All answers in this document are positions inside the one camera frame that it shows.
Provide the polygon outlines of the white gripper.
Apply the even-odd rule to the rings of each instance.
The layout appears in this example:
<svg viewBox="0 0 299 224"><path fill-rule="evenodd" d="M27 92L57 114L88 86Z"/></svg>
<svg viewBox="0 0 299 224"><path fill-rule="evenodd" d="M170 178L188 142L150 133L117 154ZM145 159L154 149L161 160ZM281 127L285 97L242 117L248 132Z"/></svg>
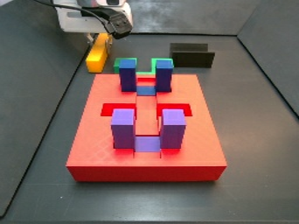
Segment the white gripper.
<svg viewBox="0 0 299 224"><path fill-rule="evenodd" d="M106 33L101 23L90 16L82 17L78 9L104 7L125 13L125 16L130 23L132 12L126 0L52 0L54 4L69 6L69 9L56 8L60 28L65 32L85 32L88 45L94 44L93 33ZM110 53L110 47L113 44L113 38L106 35L105 39L105 51L106 55Z"/></svg>

